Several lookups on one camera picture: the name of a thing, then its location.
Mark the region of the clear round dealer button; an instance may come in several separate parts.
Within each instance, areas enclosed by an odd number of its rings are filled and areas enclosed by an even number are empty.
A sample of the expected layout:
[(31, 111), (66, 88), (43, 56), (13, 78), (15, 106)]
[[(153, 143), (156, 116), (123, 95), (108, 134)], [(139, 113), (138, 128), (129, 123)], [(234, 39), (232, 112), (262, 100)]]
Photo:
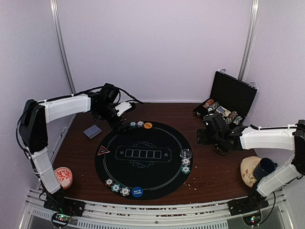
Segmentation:
[(190, 158), (192, 158), (192, 156), (193, 156), (193, 153), (190, 149), (182, 149), (181, 152), (180, 152), (180, 157), (181, 158), (190, 159)]

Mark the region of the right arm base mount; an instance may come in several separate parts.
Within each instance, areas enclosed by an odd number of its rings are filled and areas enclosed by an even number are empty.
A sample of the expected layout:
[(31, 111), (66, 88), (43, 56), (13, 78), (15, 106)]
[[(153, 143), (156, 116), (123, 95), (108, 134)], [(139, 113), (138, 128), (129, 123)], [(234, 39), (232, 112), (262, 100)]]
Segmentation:
[(269, 206), (266, 197), (257, 191), (251, 191), (245, 198), (233, 199), (228, 202), (231, 216), (243, 215), (247, 226), (259, 226), (263, 222), (262, 209)]

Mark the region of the blue white chip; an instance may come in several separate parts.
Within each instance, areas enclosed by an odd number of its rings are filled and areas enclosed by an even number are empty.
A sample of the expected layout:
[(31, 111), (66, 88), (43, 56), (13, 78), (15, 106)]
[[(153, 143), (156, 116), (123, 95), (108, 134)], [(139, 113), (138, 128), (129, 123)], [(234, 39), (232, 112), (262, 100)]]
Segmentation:
[(191, 163), (190, 159), (188, 159), (188, 158), (183, 158), (182, 159), (182, 165), (183, 166), (189, 166), (190, 163)]
[(138, 121), (137, 126), (138, 127), (143, 127), (144, 126), (144, 121)]
[(126, 196), (130, 195), (130, 193), (131, 193), (131, 190), (128, 187), (122, 187), (121, 190), (120, 190), (120, 194), (123, 197), (126, 197)]

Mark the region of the blue patterned card deck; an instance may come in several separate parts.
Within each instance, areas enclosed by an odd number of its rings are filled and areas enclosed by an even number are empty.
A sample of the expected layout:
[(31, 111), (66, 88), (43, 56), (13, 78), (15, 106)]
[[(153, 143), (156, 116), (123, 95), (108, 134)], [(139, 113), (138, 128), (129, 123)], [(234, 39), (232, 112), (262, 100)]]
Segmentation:
[(100, 134), (102, 130), (97, 125), (92, 125), (91, 127), (87, 128), (83, 131), (83, 133), (89, 138), (92, 139)]

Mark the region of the brown chip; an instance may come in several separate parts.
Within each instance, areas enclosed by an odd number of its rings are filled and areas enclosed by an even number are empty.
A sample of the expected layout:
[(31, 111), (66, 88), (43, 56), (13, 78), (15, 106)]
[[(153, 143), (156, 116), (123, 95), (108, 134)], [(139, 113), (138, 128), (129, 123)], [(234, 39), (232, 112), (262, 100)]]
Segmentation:
[(105, 185), (107, 187), (111, 187), (113, 184), (114, 184), (114, 182), (112, 179), (109, 178), (109, 179), (105, 180)]

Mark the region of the red triangular all-in marker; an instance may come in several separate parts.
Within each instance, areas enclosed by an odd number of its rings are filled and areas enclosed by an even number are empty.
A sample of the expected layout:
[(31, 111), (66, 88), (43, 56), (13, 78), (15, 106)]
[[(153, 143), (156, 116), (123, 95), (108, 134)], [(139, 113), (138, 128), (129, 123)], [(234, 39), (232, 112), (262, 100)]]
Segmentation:
[(101, 156), (101, 155), (107, 154), (109, 152), (110, 151), (106, 147), (100, 146), (100, 148), (98, 149), (97, 156)]

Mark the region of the blue small blind button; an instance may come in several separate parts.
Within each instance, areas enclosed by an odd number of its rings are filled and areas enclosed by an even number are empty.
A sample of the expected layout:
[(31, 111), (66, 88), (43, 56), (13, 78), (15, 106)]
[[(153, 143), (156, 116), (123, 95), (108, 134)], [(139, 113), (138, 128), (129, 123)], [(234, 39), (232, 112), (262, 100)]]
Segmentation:
[(141, 187), (134, 187), (131, 190), (131, 194), (135, 198), (140, 198), (143, 195), (143, 189)]

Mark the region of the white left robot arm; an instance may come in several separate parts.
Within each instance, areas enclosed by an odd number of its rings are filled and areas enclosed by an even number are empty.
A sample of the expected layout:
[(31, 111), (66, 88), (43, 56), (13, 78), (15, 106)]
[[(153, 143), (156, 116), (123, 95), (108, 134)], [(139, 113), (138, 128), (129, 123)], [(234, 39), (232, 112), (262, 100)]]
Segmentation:
[(102, 99), (98, 94), (71, 94), (63, 98), (43, 101), (28, 100), (25, 114), (20, 120), (19, 135), (34, 173), (46, 191), (54, 194), (61, 189), (48, 155), (47, 124), (66, 116), (92, 112), (115, 129), (120, 126), (122, 115), (131, 108), (130, 102), (114, 104)]

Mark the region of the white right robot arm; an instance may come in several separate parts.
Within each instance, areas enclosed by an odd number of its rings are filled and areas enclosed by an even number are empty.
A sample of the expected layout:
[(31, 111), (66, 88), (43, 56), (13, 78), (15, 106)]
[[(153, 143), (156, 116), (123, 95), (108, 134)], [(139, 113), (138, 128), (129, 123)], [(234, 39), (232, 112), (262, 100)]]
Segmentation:
[(284, 149), (295, 154), (274, 172), (262, 178), (256, 192), (244, 200), (247, 210), (255, 210), (263, 197), (305, 174), (305, 122), (282, 127), (237, 126), (233, 130), (217, 114), (203, 119), (205, 128), (199, 132), (203, 145), (213, 145), (227, 153), (230, 150)]

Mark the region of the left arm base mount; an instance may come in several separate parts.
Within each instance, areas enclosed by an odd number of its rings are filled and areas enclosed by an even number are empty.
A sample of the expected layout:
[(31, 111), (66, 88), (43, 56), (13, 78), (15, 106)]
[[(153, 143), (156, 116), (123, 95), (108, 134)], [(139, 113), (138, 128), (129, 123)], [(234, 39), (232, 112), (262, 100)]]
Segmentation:
[(62, 229), (69, 224), (72, 217), (83, 215), (85, 202), (66, 198), (62, 187), (53, 194), (47, 190), (44, 190), (43, 194), (46, 194), (44, 208), (54, 211), (51, 223), (55, 228)]

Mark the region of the yellow big blind button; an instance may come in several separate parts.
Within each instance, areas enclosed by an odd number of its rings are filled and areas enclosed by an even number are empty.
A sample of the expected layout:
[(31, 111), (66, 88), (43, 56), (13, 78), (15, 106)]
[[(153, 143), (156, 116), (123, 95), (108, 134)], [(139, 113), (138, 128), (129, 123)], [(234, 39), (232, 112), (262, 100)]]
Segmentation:
[(144, 123), (143, 127), (144, 127), (145, 129), (151, 129), (151, 128), (153, 127), (153, 125), (152, 125), (152, 123), (150, 123), (150, 122), (146, 122), (146, 123)]

